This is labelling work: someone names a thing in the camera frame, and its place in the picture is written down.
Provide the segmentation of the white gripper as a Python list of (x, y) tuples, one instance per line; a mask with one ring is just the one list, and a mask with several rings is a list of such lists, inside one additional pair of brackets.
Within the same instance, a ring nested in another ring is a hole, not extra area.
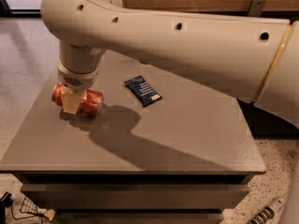
[(63, 110), (65, 113), (76, 115), (85, 95), (85, 91), (79, 90), (89, 89), (96, 80), (98, 71), (87, 74), (75, 73), (65, 68), (61, 62), (57, 64), (57, 71), (58, 81), (66, 86), (61, 94)]

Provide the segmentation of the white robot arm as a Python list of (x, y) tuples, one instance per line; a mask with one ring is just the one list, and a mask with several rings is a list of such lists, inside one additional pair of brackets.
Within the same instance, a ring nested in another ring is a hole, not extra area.
[(299, 22), (125, 8), (122, 0), (42, 0), (60, 42), (58, 79), (82, 99), (107, 50), (149, 63), (299, 128)]

